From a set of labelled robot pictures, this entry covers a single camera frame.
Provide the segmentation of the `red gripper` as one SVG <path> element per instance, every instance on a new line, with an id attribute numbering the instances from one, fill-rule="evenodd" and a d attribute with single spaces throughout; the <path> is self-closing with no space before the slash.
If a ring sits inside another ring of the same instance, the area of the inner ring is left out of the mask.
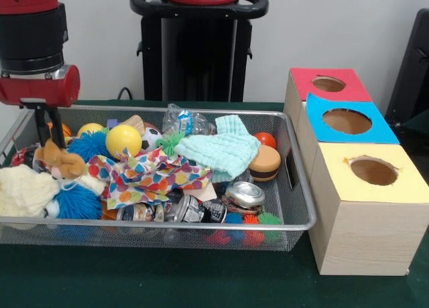
<path id="1" fill-rule="evenodd" d="M 57 107 L 69 107 L 78 99 L 80 74 L 75 65 L 63 65 L 53 72 L 32 75 L 2 75 L 1 102 L 7 105 L 46 104 L 52 122 L 51 138 L 60 148 L 65 149 L 64 131 Z M 35 120 L 40 146 L 44 147 L 50 138 L 49 126 L 45 120 L 45 110 L 35 109 Z"/>

